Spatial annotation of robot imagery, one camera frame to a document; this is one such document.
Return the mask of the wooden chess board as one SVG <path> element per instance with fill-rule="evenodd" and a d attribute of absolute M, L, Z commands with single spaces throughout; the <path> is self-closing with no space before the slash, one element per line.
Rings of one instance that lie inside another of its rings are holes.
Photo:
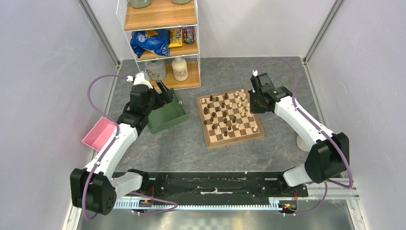
<path fill-rule="evenodd" d="M 249 111 L 246 89 L 200 96 L 196 105 L 209 149 L 265 137 L 259 116 Z"/>

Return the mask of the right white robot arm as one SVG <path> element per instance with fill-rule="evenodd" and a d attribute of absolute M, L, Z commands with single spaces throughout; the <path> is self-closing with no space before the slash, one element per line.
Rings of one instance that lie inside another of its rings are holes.
<path fill-rule="evenodd" d="M 300 184 L 330 181 L 342 172 L 352 175 L 349 138 L 344 133 L 335 134 L 319 123 L 286 87 L 276 88 L 267 73 L 253 70 L 250 81 L 250 112 L 273 112 L 291 126 L 309 151 L 305 163 L 284 171 L 278 179 L 276 189 L 280 195 L 289 196 Z"/>

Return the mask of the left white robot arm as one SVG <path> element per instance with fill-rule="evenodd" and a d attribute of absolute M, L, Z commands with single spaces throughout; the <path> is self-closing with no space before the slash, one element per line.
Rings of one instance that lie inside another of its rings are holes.
<path fill-rule="evenodd" d="M 130 101 L 124 106 L 115 130 L 101 151 L 83 169 L 75 168 L 70 174 L 72 205 L 96 214 L 107 215 L 117 199 L 136 192 L 146 195 L 150 190 L 147 172 L 128 170 L 113 178 L 118 162 L 129 146 L 137 140 L 152 111 L 173 101 L 174 92 L 158 80 L 157 91 L 145 80 L 135 83 L 130 92 Z"/>

